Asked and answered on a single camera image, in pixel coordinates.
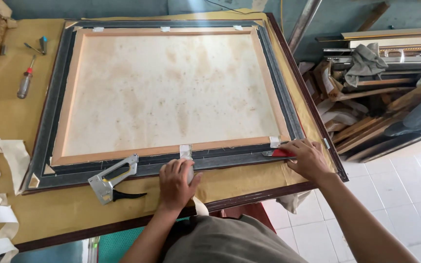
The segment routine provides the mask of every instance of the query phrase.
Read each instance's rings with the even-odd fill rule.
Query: metal pole
[[[300,44],[300,40],[305,34],[308,25],[313,20],[314,14],[316,13],[316,10],[318,10],[321,1],[322,0],[308,0],[306,2],[305,8],[301,12],[289,39],[289,48],[292,53],[295,52],[298,44]]]

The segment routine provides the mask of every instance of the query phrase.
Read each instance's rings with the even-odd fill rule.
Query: electrical wire
[[[235,9],[231,9],[231,8],[226,7],[226,6],[222,6],[221,4],[214,3],[214,2],[209,1],[209,0],[204,0],[204,1],[209,2],[209,3],[212,3],[212,4],[214,4],[214,5],[218,5],[218,6],[220,6],[220,7],[226,8],[226,9],[228,9],[228,10],[231,10],[231,11],[234,11],[234,12],[237,12],[237,13],[240,13],[240,14],[243,14],[243,15],[248,15],[248,14],[253,14],[253,13],[262,13],[261,11],[249,12],[249,13],[243,13],[243,12],[237,11],[237,10],[235,10]]]
[[[282,35],[284,34],[284,19],[282,16],[282,2],[284,0],[280,0],[280,26],[282,27]]]

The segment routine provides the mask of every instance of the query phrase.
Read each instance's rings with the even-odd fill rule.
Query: hand
[[[202,173],[194,176],[191,183],[187,184],[187,175],[192,160],[173,159],[160,169],[160,205],[159,209],[180,212],[196,193],[196,188],[201,181]]]
[[[279,148],[297,156],[296,163],[287,162],[288,167],[311,182],[319,185],[324,179],[338,177],[327,167],[319,142],[310,142],[308,139],[294,140],[282,144]]]

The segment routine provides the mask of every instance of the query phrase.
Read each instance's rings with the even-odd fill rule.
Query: screwdriver
[[[27,92],[29,91],[30,80],[32,79],[32,66],[34,65],[35,58],[37,56],[34,55],[32,58],[32,63],[30,63],[30,67],[24,72],[24,76],[22,81],[20,81],[19,91],[17,92],[17,97],[19,99],[24,99],[27,96]]]

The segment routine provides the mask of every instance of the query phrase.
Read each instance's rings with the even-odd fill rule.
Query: white tiled floor
[[[421,154],[343,166],[350,179],[347,187],[421,262]],[[278,236],[308,262],[355,262],[319,190],[307,197],[296,215],[275,200],[263,205]]]

